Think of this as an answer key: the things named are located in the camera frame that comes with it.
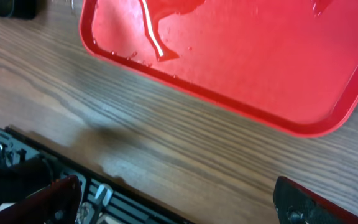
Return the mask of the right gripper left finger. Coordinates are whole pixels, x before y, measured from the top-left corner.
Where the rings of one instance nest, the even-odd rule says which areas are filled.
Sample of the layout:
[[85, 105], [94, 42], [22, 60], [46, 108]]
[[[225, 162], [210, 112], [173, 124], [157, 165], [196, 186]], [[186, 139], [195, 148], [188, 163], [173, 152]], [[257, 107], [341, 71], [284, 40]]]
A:
[[74, 223], [81, 201], [80, 181], [70, 175], [0, 211], [0, 223], [45, 223], [58, 212], [57, 223]]

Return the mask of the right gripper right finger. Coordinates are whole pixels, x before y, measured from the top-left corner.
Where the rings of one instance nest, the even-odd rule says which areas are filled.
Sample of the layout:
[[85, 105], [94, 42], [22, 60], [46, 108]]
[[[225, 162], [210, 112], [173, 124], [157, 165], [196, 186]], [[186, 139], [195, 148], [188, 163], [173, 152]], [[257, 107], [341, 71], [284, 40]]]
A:
[[358, 216], [291, 179], [278, 177], [273, 203], [280, 224], [358, 224]]

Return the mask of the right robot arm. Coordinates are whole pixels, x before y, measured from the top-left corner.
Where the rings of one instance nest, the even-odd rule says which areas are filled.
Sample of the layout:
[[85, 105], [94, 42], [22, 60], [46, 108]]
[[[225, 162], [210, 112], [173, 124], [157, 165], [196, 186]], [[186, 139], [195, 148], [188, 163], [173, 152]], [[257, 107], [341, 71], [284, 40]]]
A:
[[[47, 161], [0, 168], [0, 223], [74, 223], [83, 199], [77, 175], [52, 181]], [[273, 203], [280, 223], [358, 223], [358, 216], [280, 176]]]

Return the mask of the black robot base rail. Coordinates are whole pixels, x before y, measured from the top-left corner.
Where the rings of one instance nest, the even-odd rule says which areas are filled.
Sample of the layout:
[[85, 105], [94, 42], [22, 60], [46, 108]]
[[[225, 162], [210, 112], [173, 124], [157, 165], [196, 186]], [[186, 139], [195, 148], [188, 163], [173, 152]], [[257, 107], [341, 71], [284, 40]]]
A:
[[117, 185], [16, 130], [0, 128], [0, 168], [10, 168], [33, 158], [49, 163], [52, 181], [69, 175], [77, 175], [80, 179], [83, 199], [74, 223], [190, 223], [181, 215]]

